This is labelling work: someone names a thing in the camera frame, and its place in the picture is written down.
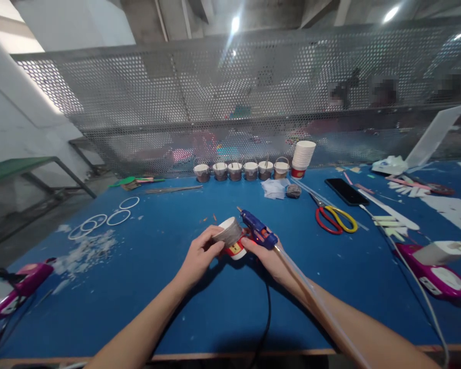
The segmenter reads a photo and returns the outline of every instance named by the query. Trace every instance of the left hand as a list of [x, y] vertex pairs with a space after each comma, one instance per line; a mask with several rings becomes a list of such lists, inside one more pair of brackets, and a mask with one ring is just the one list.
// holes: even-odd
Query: left hand
[[186, 284], [190, 288], [200, 280], [212, 260], [217, 257], [224, 248], [224, 242], [219, 241], [214, 243], [206, 250], [204, 247], [207, 242], [211, 240], [212, 236], [222, 231], [223, 228], [211, 225], [191, 242], [186, 259], [175, 277], [176, 280]]

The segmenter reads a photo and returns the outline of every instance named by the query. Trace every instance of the blue hot glue gun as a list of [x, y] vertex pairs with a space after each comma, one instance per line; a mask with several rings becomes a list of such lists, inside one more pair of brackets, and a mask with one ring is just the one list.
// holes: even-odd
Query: blue hot glue gun
[[242, 210], [240, 207], [237, 207], [237, 210], [241, 212], [242, 221], [248, 226], [253, 241], [268, 250], [273, 250], [278, 243], [278, 237], [249, 211]]

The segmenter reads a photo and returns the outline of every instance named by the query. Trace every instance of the paper cup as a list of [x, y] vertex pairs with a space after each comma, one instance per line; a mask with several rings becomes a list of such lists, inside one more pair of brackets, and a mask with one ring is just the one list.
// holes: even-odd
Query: paper cup
[[[226, 219], [224, 222], [220, 223], [219, 227], [227, 229], [228, 227], [232, 227], [235, 224], [235, 222], [236, 222], [236, 218], [232, 217], [232, 218]], [[217, 241], [219, 239], [219, 234], [212, 237], [214, 239], [214, 241]], [[245, 237], [245, 232], [243, 230], [241, 230], [241, 236], [239, 237], [239, 239], [235, 243], [233, 243], [232, 245], [226, 245], [226, 247], [224, 247], [222, 252], [224, 254], [227, 254], [228, 256], [230, 256], [232, 258], [232, 260], [239, 260], [240, 258], [242, 258], [247, 253], [246, 249], [244, 248], [244, 246], [241, 243], [241, 240], [242, 240], [243, 237]]]
[[237, 182], [240, 181], [242, 178], [242, 164], [238, 162], [233, 162], [229, 164], [229, 175], [230, 175], [230, 180]]
[[216, 163], [212, 165], [214, 170], [215, 179], [218, 181], [225, 181], [227, 179], [227, 164], [226, 163]]
[[258, 177], [258, 164], [254, 161], [248, 161], [244, 164], [244, 178], [248, 181], [254, 181]]
[[296, 148], [299, 148], [300, 150], [312, 150], [316, 148], [316, 143], [312, 141], [299, 141], [296, 143]]
[[292, 178], [301, 179], [302, 177], [304, 177], [306, 169], [307, 166], [296, 165], [294, 161], [292, 161]]
[[309, 165], [312, 155], [316, 149], [316, 143], [312, 141], [299, 141], [296, 144], [292, 160], [300, 165]]
[[[278, 161], [279, 159], [285, 159], [287, 162]], [[280, 156], [274, 164], [275, 173], [274, 179], [281, 179], [287, 177], [287, 172], [290, 169], [288, 159], [285, 156]]]
[[258, 169], [260, 172], [259, 174], [260, 180], [267, 180], [271, 178], [271, 173], [273, 171], [273, 163], [269, 161], [267, 165], [266, 160], [260, 161], [260, 163], [258, 164]]
[[205, 183], [210, 180], [210, 168], [207, 164], [199, 164], [193, 168], [196, 174], [196, 180], [200, 183]]

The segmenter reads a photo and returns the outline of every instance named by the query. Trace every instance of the metal mesh fence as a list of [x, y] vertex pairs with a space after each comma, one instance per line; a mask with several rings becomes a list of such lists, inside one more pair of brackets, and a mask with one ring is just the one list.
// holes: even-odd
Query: metal mesh fence
[[[290, 157], [407, 155], [461, 104], [461, 19], [13, 55], [118, 177]], [[434, 158], [461, 157], [461, 129]]]

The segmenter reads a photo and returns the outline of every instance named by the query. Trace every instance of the black phone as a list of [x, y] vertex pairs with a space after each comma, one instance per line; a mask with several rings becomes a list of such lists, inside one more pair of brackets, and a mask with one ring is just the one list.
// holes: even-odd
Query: black phone
[[326, 184], [335, 191], [349, 206], [369, 205], [370, 202], [362, 194], [353, 189], [341, 178], [330, 178], [325, 180]]

